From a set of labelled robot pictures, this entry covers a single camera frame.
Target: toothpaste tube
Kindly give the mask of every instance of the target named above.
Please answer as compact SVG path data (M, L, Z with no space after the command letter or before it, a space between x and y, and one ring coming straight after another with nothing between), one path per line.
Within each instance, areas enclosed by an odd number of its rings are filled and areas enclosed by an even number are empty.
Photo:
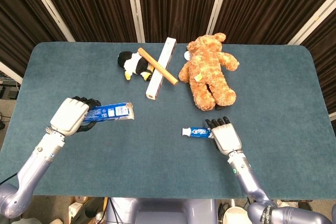
M95 107L88 111L83 122L126 119L134 119L133 105L130 102Z
M201 137L201 138L214 138L209 128L182 128L182 136Z

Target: teddy bear leg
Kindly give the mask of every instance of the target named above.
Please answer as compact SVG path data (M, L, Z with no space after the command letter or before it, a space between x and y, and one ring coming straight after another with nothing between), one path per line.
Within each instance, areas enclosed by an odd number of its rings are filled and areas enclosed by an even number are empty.
M216 103L219 106L229 106L234 104L236 101L236 93L229 88L225 78L222 76L214 78L214 80L216 81L212 82L209 87Z
M215 107L215 99L209 92L205 83L199 83L195 80L191 80L190 88L193 92L195 104L199 109L207 111L212 110Z
M186 64L184 64L183 68L181 69L179 75L179 79L183 82L188 83L189 82L189 65L190 61L188 61Z

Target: teddy bear tag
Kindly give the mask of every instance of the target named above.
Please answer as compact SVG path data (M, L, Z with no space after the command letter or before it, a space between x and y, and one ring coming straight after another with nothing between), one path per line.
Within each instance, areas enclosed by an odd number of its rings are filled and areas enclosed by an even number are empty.
M195 81L199 82L203 78L202 73L199 73L194 78L195 78Z

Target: cable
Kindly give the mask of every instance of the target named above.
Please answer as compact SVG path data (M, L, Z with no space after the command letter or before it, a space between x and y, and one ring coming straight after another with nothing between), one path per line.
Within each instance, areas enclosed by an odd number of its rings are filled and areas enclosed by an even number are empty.
M15 85L16 85L17 91L20 91L19 87L17 86L17 82L15 82Z
M117 221L117 224L119 224L119 222L118 222L118 217L117 217L117 211L115 210L115 207L114 207L114 204L113 204L113 202L112 202L112 199L109 198L109 200L110 200L110 203L111 203L112 210L113 210L113 212L114 212L114 217L116 218L115 220Z
M0 182L0 185L2 185L3 183L5 183L6 181L10 180L11 178L15 177L17 175L17 173L13 174L12 176L9 176L8 178L6 178L5 180Z
M218 208L218 221L219 222L223 221L224 214L229 207L230 207L229 203L224 203L224 204L221 203L219 205L219 208Z
M0 76L0 80L2 80L2 81L14 81L12 78L10 78L10 77L2 77L2 76Z
M1 115L1 113L0 113L0 119L1 118L12 118L11 116L6 116L6 115Z
M247 198L247 201L245 202L245 205L243 206L244 209L245 209L247 203L248 203L249 205L251 205L250 198L249 198L249 197L246 197L246 198Z

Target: robot finger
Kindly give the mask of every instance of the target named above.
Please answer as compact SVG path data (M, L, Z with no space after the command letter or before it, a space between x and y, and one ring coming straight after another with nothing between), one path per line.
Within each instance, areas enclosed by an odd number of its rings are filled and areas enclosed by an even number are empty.
M215 127L219 126L219 123L217 123L217 121L215 119L212 119L211 122Z
M96 124L96 121L93 121L93 122L90 122L89 124L87 125L81 125L79 126L78 130L76 132L85 132L85 131L88 131L90 129L92 129Z
M213 143L214 143L216 149L220 152L220 150L219 150L219 148L218 148L218 145L217 145L217 143L216 143L216 140L213 139Z
M220 125L224 125L225 123L224 123L224 121L221 119L221 118L218 118L218 123L220 124Z
M218 104L215 105L215 110L222 110L225 106L219 106Z
M223 119L224 119L224 122L225 122L226 124L229 124L229 123L230 123L229 119L228 119L226 116L224 116Z
M100 101L92 99L92 98L87 100L84 103L86 103L89 106L89 108L90 108L89 110L92 110L94 107L101 106Z
M76 97L73 97L72 99L75 99L77 101L80 101L80 102L85 102L87 99L85 97L79 97L79 96L76 96Z
M205 122L207 123L207 125L209 126L210 129L213 129L215 126L210 122L209 119L205 119Z

